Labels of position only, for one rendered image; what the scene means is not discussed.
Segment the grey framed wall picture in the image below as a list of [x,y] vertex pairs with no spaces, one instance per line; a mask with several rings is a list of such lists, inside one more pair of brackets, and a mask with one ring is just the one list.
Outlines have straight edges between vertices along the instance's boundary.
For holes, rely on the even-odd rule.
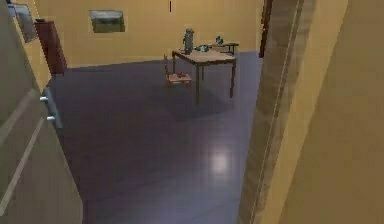
[[32,19],[29,7],[26,4],[14,4],[16,18],[26,43],[37,38],[34,21]]

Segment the dark red cabinet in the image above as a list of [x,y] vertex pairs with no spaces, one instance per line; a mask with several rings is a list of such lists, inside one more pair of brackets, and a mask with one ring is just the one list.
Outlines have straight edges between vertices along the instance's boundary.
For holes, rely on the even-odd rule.
[[53,21],[34,23],[50,73],[63,74],[67,68],[64,51]]

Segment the red wooden chair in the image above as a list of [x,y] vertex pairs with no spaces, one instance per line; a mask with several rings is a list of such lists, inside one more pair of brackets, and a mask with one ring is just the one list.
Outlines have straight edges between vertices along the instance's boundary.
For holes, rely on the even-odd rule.
[[170,72],[168,65],[168,57],[163,55],[164,60],[164,72],[165,72],[165,83],[167,88],[171,88],[175,85],[184,85],[186,88],[192,86],[192,78],[189,74],[184,72]]

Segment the dark brown room door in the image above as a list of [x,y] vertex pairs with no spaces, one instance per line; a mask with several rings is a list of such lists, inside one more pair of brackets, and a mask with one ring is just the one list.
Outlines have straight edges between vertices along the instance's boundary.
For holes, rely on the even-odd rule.
[[260,43],[260,51],[259,51],[259,57],[263,58],[265,53],[265,47],[267,42],[267,35],[268,35],[268,28],[269,28],[269,21],[270,21],[270,14],[272,10],[272,2],[273,0],[264,0],[264,7],[263,7],[263,17],[262,17],[262,37],[261,37],[261,43]]

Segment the green framed wall picture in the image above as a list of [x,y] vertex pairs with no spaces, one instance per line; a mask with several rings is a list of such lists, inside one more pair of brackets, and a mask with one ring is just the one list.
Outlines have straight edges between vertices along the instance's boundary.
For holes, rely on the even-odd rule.
[[122,11],[90,10],[89,13],[94,33],[113,33],[125,31]]

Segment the brown wooden table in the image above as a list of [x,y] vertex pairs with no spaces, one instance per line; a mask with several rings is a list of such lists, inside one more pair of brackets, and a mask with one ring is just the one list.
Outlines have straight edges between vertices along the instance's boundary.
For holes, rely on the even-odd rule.
[[182,50],[172,51],[172,72],[176,69],[176,58],[180,58],[196,68],[196,84],[195,84],[195,103],[200,103],[200,78],[204,75],[204,68],[212,65],[231,64],[231,85],[229,96],[234,96],[234,85],[236,77],[237,58],[217,51],[201,52],[193,50],[187,54]]

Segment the grey room door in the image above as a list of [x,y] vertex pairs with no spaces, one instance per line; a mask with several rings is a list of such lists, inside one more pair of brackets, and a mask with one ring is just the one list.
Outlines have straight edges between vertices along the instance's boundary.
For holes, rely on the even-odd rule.
[[83,202],[40,97],[0,0],[0,224],[83,224]]

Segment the small round dark table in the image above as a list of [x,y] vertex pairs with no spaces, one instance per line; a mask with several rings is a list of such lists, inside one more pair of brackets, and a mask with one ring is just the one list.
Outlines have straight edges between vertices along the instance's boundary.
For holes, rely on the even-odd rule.
[[227,53],[228,54],[231,54],[231,55],[234,55],[235,54],[235,48],[238,47],[239,44],[238,43],[223,43],[223,44],[210,44],[209,47],[210,48],[218,48],[218,47],[221,47],[221,48],[228,48],[227,50]]

